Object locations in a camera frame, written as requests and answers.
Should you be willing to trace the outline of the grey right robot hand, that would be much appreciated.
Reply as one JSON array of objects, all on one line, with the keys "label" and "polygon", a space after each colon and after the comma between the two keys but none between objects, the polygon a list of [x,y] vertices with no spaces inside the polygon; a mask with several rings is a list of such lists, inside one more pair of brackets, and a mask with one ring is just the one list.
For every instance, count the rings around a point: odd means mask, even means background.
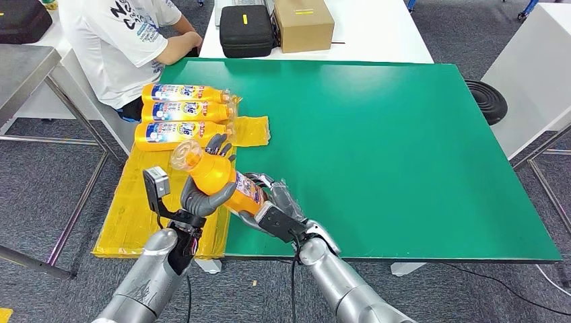
[{"label": "grey right robot hand", "polygon": [[[261,188],[269,189],[269,194],[265,198],[266,201],[271,202],[293,220],[303,224],[306,223],[307,217],[304,215],[301,207],[297,203],[297,200],[291,195],[287,184],[283,180],[276,181],[267,174],[257,172],[246,172],[244,175]],[[255,215],[252,213],[239,211],[237,216],[245,225],[269,236],[275,237],[271,231],[267,231],[259,226],[255,220]]]}]

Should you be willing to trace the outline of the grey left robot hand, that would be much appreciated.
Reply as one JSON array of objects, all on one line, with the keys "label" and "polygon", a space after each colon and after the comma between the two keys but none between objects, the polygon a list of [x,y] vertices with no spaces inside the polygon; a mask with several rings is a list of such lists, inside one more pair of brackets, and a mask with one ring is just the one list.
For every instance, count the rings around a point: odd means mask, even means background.
[{"label": "grey left robot hand", "polygon": [[[227,134],[214,135],[206,145],[205,152],[211,155],[226,157],[227,152],[229,152],[232,147],[230,143],[223,145],[227,138]],[[198,217],[207,217],[229,200],[235,190],[236,184],[234,182],[228,182],[220,191],[208,195],[197,187],[192,176],[188,176],[181,192],[180,203],[183,209],[190,214]]]}]

